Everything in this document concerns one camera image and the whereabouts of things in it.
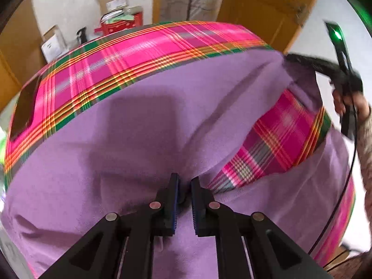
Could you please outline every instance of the red container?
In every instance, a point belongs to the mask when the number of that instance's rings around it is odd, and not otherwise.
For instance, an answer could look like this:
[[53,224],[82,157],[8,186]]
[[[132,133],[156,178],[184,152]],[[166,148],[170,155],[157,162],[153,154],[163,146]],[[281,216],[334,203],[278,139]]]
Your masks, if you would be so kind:
[[133,21],[128,21],[128,20],[123,20],[119,22],[115,22],[112,24],[106,24],[105,22],[101,21],[101,27],[96,28],[94,31],[102,31],[103,34],[106,36],[108,34],[137,27],[137,26],[142,26],[143,25],[143,12],[140,11],[138,13],[133,13],[134,16]]

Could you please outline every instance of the purple fabric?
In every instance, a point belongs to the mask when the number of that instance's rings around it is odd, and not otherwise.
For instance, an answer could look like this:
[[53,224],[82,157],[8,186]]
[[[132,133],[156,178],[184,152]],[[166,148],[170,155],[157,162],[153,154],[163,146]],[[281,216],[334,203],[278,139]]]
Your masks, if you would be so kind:
[[[171,172],[182,178],[182,196],[195,176],[207,185],[287,87],[309,108],[321,105],[315,73],[271,50],[196,61],[139,81],[36,149],[10,185],[1,221],[40,275],[105,214],[127,214],[154,199]],[[331,129],[325,144],[291,171],[216,199],[236,212],[266,213],[308,250],[347,167],[342,137]],[[217,277],[214,239],[196,238],[184,208],[176,235],[156,249],[154,278]]]

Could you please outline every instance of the wooden cabinet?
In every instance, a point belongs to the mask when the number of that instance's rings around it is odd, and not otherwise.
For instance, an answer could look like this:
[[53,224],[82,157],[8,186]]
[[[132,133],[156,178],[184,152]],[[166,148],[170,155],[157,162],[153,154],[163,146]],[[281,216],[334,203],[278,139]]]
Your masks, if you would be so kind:
[[223,0],[217,21],[241,24],[285,52],[316,0]]
[[0,51],[0,112],[21,89],[3,54]]
[[0,112],[46,61],[31,0],[24,0],[0,34]]
[[42,39],[31,0],[23,0],[0,34],[0,51],[24,85],[45,64]]

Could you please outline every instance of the metal screw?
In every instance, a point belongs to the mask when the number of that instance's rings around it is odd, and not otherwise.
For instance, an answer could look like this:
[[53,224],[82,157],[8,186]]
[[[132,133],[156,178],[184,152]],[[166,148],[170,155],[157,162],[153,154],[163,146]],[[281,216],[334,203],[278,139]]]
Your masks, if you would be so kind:
[[159,201],[153,201],[150,203],[150,208],[156,210],[161,207],[161,203]]
[[212,201],[212,202],[209,203],[209,207],[210,207],[211,209],[213,209],[213,210],[217,210],[217,209],[219,209],[220,206],[221,206],[221,205],[220,205],[219,202],[217,202],[217,201]]
[[256,221],[263,221],[265,219],[265,215],[260,212],[256,212],[253,214],[253,219]]
[[107,221],[114,221],[117,217],[116,213],[108,213],[105,218]]

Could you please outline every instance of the sleeve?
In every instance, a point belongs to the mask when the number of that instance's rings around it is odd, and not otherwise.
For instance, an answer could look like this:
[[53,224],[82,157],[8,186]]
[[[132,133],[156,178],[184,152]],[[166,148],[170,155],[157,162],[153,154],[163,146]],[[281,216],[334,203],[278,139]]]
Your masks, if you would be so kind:
[[[365,209],[369,222],[369,229],[372,232],[372,111],[368,118],[359,125],[358,139],[357,139],[357,152],[360,161],[360,170],[364,188],[366,189],[365,195]],[[358,268],[361,266],[363,255],[353,257],[339,267],[333,269],[330,274],[335,279],[350,279]]]
[[357,151],[362,172],[363,184],[366,189],[365,209],[372,231],[372,112],[368,118],[359,126]]

